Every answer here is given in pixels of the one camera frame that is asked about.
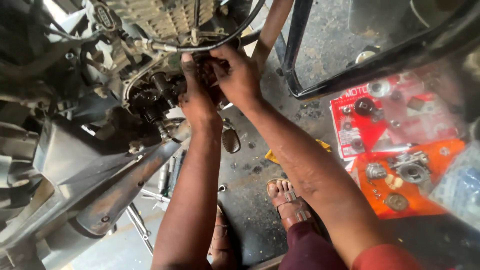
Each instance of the person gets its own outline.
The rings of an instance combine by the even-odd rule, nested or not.
[[[263,99],[250,59],[228,45],[210,55],[228,61],[228,70],[211,62],[222,92],[257,128],[291,181],[267,183],[287,230],[289,250],[279,269],[420,269],[408,252],[392,244],[344,168]],[[235,269],[228,228],[217,206],[222,119],[200,84],[192,56],[184,53],[181,62],[187,91],[179,96],[179,105],[192,137],[158,230],[151,269]],[[324,222],[333,245],[317,234],[305,201]],[[207,253],[212,255],[211,265]]]

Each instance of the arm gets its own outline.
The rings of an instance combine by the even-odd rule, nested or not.
[[[230,47],[211,51],[230,64],[213,69],[227,98],[255,125],[289,176],[298,195],[317,212],[347,266],[361,251],[387,237],[368,201],[345,169],[310,135],[262,98],[248,60]]]
[[[182,56],[182,65],[188,89],[179,104],[192,126],[192,138],[158,230],[152,270],[207,267],[215,225],[222,119],[200,87],[191,55]]]

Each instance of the hand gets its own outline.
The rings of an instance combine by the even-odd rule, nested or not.
[[[222,118],[200,83],[192,55],[183,53],[181,64],[187,80],[187,92],[179,95],[179,106],[192,127],[192,133],[213,130],[220,134],[223,129]]]
[[[229,45],[211,50],[210,55],[227,60],[230,65],[226,71],[218,63],[214,61],[210,63],[220,88],[230,102],[244,111],[257,101],[263,100],[258,67],[254,61],[246,55],[240,55]]]

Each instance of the forearm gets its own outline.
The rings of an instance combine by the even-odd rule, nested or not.
[[[298,195],[321,217],[335,245],[348,243],[349,237],[358,237],[354,234],[359,233],[365,239],[359,240],[363,244],[358,249],[383,241],[368,201],[345,169],[315,139],[266,101],[252,103],[243,113],[272,149]],[[339,247],[339,253],[346,261],[356,256],[351,255],[356,252],[351,252],[354,245],[348,248],[348,254],[342,254],[343,248]]]
[[[192,134],[174,195],[155,243],[152,269],[205,263],[212,237],[220,167],[221,133]]]

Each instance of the yellow cloth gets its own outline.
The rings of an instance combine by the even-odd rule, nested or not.
[[[328,152],[332,152],[331,149],[330,149],[330,145],[324,143],[323,141],[321,140],[316,140],[321,146],[323,146],[323,148],[325,148],[325,150],[327,150]],[[268,150],[268,153],[265,155],[265,158],[270,160],[270,161],[273,161],[275,162],[276,164],[280,164],[278,163],[278,160],[276,159],[275,155],[273,154],[272,150]]]

